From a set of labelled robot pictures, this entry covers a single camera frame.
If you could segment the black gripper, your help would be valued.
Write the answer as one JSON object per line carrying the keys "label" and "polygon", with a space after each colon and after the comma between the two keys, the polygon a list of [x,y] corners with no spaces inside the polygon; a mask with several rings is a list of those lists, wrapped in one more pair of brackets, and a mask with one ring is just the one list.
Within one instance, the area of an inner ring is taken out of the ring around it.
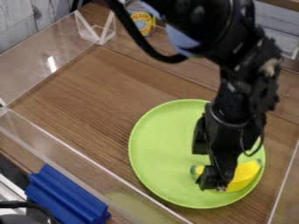
{"label": "black gripper", "polygon": [[235,176],[238,159],[249,152],[259,137],[265,137],[266,115],[231,121],[215,102],[205,106],[197,122],[191,153],[210,155],[211,165],[195,166],[195,183],[202,191],[227,192]]}

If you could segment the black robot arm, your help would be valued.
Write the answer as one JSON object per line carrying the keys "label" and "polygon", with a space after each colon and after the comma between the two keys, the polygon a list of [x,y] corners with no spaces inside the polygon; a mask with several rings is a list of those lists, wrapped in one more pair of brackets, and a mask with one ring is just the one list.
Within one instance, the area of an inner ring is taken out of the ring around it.
{"label": "black robot arm", "polygon": [[194,129],[191,150],[210,164],[197,178],[202,190],[223,191],[241,155],[254,156],[265,141],[267,112],[280,102],[282,50],[257,26],[253,0],[142,0],[166,22],[177,51],[219,65],[219,92]]}

